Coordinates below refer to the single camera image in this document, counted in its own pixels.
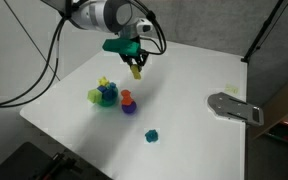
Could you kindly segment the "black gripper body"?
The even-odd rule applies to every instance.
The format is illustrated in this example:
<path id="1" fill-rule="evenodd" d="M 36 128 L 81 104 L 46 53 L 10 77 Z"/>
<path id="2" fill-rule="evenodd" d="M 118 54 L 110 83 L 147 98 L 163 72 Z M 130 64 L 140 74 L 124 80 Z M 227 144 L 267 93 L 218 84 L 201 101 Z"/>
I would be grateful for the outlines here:
<path id="1" fill-rule="evenodd" d="M 134 55 L 134 54 L 130 55 L 129 53 L 121 52 L 119 54 L 119 56 L 121 57 L 122 61 L 125 63 L 127 63 L 128 59 L 132 59 L 134 64 L 137 64 L 137 62 L 139 60 L 145 61 L 145 64 L 146 64 L 147 58 L 148 58 L 148 53 L 144 50 L 140 50 L 139 53 L 136 55 Z"/>

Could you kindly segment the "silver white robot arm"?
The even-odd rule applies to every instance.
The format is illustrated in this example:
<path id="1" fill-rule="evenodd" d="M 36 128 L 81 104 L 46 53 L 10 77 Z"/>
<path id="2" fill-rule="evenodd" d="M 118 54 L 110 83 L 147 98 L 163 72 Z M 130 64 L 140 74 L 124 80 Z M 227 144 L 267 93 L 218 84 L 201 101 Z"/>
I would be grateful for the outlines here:
<path id="1" fill-rule="evenodd" d="M 141 35 L 153 29 L 148 18 L 135 17 L 130 0 L 41 0 L 81 30 L 97 30 L 117 35 L 107 39 L 102 49 L 117 53 L 137 72 L 149 53 L 141 48 Z"/>

